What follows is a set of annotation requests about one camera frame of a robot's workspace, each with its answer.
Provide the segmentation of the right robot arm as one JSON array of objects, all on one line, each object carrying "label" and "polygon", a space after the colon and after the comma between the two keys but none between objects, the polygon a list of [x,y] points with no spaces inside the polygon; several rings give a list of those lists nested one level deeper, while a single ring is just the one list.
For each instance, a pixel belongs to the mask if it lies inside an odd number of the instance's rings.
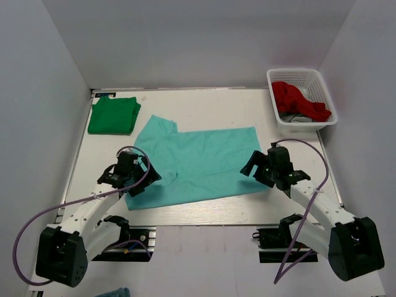
[{"label": "right robot arm", "polygon": [[335,275],[344,282],[385,266],[376,224],[359,218],[332,201],[302,170],[296,170],[287,148],[272,143],[267,153],[254,151],[241,174],[268,187],[276,187],[305,211],[280,220],[277,228],[261,228],[253,234],[263,250],[285,248],[278,282],[297,264],[315,254],[328,260]]}]

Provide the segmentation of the teal t-shirt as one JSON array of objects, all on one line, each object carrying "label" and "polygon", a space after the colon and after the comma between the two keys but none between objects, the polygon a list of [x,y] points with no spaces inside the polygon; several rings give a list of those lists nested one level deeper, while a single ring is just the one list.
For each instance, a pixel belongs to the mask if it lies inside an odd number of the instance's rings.
[{"label": "teal t-shirt", "polygon": [[152,116],[134,145],[161,176],[135,197],[129,210],[151,209],[267,190],[240,173],[260,149],[254,127],[179,132],[173,121]]}]

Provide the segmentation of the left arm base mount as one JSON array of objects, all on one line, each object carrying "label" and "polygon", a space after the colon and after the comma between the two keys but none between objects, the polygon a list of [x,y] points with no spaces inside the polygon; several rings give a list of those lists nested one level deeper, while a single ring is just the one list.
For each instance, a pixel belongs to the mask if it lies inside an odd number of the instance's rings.
[{"label": "left arm base mount", "polygon": [[129,221],[117,215],[108,215],[97,223],[115,226],[119,235],[103,252],[95,256],[95,262],[149,262],[155,248],[156,228],[131,226]]}]

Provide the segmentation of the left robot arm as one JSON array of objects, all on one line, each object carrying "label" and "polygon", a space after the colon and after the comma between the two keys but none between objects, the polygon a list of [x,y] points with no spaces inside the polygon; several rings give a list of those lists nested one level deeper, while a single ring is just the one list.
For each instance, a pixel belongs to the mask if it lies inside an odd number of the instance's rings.
[{"label": "left robot arm", "polygon": [[117,162],[107,167],[88,201],[57,226],[47,226],[40,235],[35,266],[37,276],[69,287],[85,276],[88,263],[105,251],[129,244],[147,249],[131,236],[128,219],[108,213],[125,195],[135,197],[161,176],[147,154],[133,146],[116,154]]}]

